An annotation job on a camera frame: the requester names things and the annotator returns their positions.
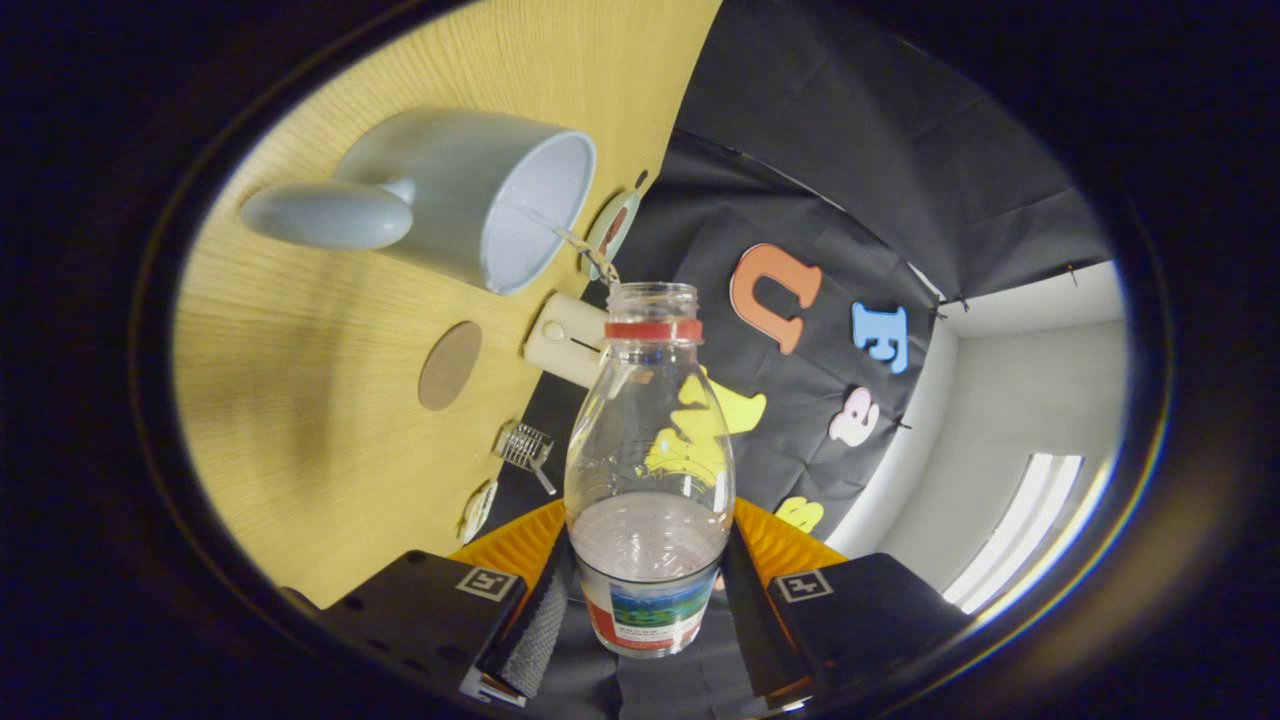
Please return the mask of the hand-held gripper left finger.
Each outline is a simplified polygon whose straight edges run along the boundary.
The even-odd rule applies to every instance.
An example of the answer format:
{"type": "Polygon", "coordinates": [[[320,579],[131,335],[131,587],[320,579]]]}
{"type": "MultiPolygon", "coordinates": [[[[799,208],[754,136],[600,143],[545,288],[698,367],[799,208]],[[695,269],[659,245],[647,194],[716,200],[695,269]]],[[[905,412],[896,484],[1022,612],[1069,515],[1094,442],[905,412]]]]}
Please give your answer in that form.
{"type": "Polygon", "coordinates": [[[421,694],[524,706],[540,691],[572,578],[558,500],[452,555],[410,550],[329,605],[285,596],[340,650],[421,694]]]}

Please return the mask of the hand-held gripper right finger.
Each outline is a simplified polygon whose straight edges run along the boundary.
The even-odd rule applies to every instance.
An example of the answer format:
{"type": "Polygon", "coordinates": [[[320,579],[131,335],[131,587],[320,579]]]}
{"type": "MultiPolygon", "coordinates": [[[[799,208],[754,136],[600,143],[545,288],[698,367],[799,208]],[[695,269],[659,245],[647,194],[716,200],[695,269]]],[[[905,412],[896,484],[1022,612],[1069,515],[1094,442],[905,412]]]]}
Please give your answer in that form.
{"type": "Polygon", "coordinates": [[[723,571],[751,688],[772,706],[895,697],[972,625],[890,555],[846,559],[744,500],[723,571]]]}

